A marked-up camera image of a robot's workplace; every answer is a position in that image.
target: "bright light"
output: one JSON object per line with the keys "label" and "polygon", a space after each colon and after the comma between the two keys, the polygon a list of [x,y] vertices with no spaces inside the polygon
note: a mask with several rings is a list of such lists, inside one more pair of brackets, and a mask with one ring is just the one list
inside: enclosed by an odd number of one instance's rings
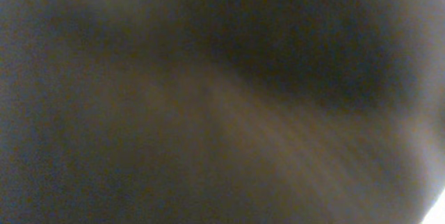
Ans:
{"label": "bright light", "polygon": [[422,224],[445,224],[445,191],[428,212]]}

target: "white light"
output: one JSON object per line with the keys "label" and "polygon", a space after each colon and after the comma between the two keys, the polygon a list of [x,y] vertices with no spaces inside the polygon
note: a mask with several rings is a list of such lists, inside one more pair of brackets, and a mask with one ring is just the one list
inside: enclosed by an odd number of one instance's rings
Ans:
{"label": "white light", "polygon": [[445,191],[432,206],[422,224],[445,224]]}

